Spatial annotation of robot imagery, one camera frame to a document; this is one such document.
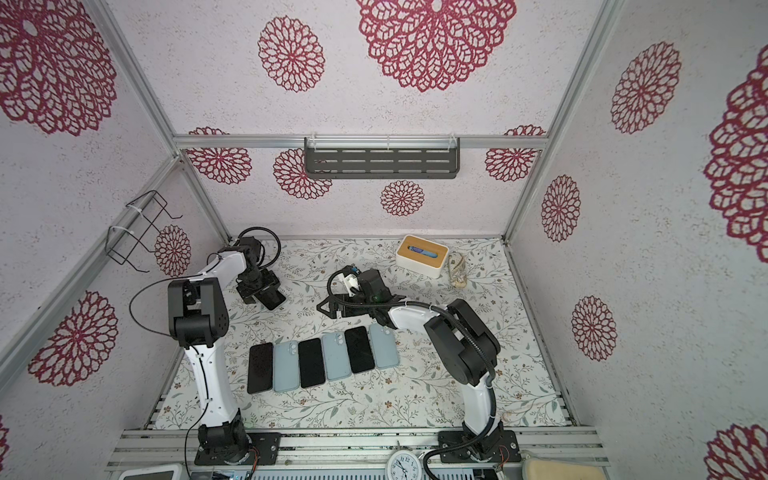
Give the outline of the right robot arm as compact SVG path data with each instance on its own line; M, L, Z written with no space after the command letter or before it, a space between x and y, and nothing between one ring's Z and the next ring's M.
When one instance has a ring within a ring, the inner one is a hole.
M438 435L439 446L423 456L426 473L434 457L443 463L489 462L503 452L509 436L494 390L501 346L467 301L439 306L411 300L392 293L378 270L362 271L354 265L331 273L326 292L317 310L329 318L367 315L383 327L426 334L443 367L459 384L462 431Z

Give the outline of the black bare phone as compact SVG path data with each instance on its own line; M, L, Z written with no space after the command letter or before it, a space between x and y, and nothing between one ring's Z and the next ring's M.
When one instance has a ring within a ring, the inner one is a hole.
M273 388L274 344L254 345L249 349L247 393L256 394Z
M375 360L365 326L344 332L351 372L358 374L375 368Z

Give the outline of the light blue phone case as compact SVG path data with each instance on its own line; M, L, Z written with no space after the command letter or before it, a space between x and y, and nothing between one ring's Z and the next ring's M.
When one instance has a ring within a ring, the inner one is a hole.
M285 341L274 347L273 389L277 393L300 387L298 342Z

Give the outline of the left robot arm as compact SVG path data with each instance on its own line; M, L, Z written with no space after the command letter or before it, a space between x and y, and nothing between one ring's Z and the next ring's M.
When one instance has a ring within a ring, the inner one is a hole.
M215 253L215 259L194 275L168 277L141 288L128 303L131 320L141 329L163 335L138 320L134 302L152 287L166 283L168 331L192 367L200 402L200 416L190 427L197 432L198 453L219 464L257 466L261 455L246 432L240 407L228 377L225 336L230 318L223 288L233 281L254 299L263 289L279 289L269 267L282 251L279 236L271 229L244 229L233 244Z

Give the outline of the purple bare phone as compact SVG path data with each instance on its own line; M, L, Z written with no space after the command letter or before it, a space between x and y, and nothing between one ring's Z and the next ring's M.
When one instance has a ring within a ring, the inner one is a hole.
M304 389L326 381L322 341L319 338L298 343L300 386Z

